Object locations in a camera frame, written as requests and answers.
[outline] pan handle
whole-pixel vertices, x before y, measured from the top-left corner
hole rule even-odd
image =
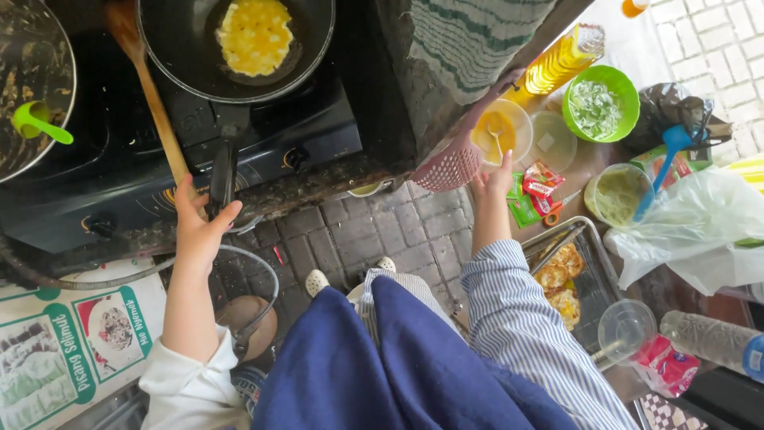
[[[238,163],[238,139],[227,137],[212,162],[209,181],[209,219],[214,220],[234,200],[236,191],[236,164]]]

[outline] white plastic bag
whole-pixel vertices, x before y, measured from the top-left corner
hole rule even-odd
[[[734,246],[764,239],[764,195],[740,176],[708,168],[658,198],[641,224],[605,234],[605,246],[623,258],[621,289],[662,263],[705,295],[764,281],[764,247]]]

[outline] green bowl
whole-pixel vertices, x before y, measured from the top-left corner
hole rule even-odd
[[[612,93],[616,93],[621,101],[623,111],[621,112],[621,119],[618,121],[618,129],[606,138],[595,139],[584,133],[583,130],[578,128],[578,124],[573,119],[571,110],[568,107],[571,88],[582,80],[591,80],[605,84],[607,89]],[[562,118],[565,119],[565,124],[568,124],[570,130],[580,138],[597,143],[615,142],[625,138],[634,128],[636,120],[639,118],[639,94],[629,77],[622,71],[610,66],[592,66],[578,74],[571,81],[568,90],[565,91],[565,97],[562,98]]]

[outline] wooden spatula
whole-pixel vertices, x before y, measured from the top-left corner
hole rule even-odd
[[[183,158],[183,153],[180,151],[178,139],[175,138],[170,118],[167,117],[167,111],[164,110],[164,104],[159,98],[157,86],[154,84],[146,65],[146,47],[138,34],[138,23],[135,21],[135,0],[107,1],[104,4],[104,9],[108,30],[133,62],[138,71],[138,77],[141,78],[141,86],[146,94],[146,101],[151,110],[151,115],[154,117],[154,123],[157,125],[164,154],[170,163],[170,170],[173,172],[175,183],[178,184],[186,173],[189,173],[189,168]],[[194,186],[189,189],[189,192],[191,199],[199,196]],[[203,208],[199,210],[199,215],[206,217]]]

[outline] omelette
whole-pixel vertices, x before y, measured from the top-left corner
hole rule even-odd
[[[283,63],[294,36],[278,0],[234,0],[217,31],[223,59],[236,73],[268,76]]]
[[[550,251],[552,246],[547,248],[546,252]],[[575,244],[569,243],[560,248],[534,276],[544,289],[546,301],[560,313],[568,331],[572,331],[581,320],[581,305],[573,279],[581,274],[585,266]]]

